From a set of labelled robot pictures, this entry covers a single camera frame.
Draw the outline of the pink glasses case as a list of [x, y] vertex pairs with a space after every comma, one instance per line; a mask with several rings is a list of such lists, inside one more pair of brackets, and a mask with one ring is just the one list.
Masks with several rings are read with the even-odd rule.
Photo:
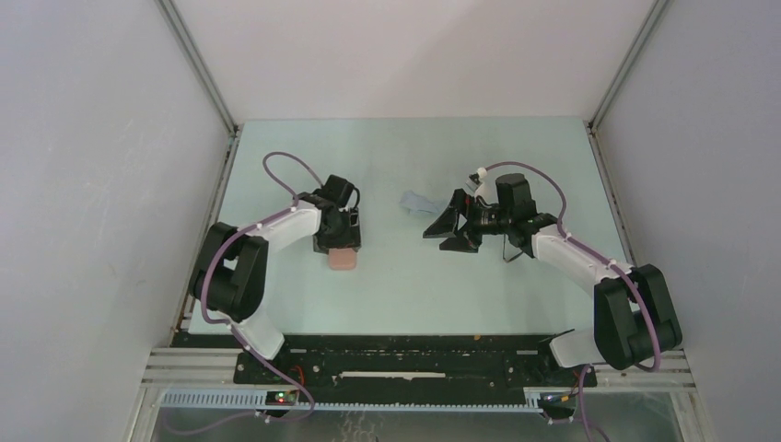
[[353, 248], [329, 249], [327, 263], [334, 271], [352, 271], [357, 266], [357, 251]]

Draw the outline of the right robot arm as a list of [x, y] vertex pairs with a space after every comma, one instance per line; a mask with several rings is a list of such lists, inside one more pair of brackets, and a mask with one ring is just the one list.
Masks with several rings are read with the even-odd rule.
[[608, 259], [565, 231], [558, 217], [538, 211], [521, 173], [495, 179], [497, 200], [483, 196], [484, 170], [470, 177], [472, 192], [457, 189], [424, 231], [442, 251], [476, 253], [487, 235], [500, 236], [521, 253], [552, 265], [591, 299], [593, 321], [543, 345], [535, 361], [541, 381], [558, 385], [575, 366], [632, 366], [651, 370], [662, 353], [682, 344], [682, 329], [663, 272], [652, 264], [632, 266]]

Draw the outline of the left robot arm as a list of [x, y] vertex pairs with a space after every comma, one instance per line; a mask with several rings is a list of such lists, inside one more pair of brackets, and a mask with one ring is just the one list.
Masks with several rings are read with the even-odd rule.
[[326, 255], [335, 271], [357, 266], [361, 247], [360, 191], [331, 175], [313, 192], [294, 196], [290, 207], [246, 226], [217, 222], [209, 227], [193, 267], [188, 293], [198, 300], [208, 324], [222, 325], [248, 352], [258, 355], [256, 372], [280, 383], [291, 371], [280, 352], [285, 337], [262, 302], [269, 259], [303, 238]]

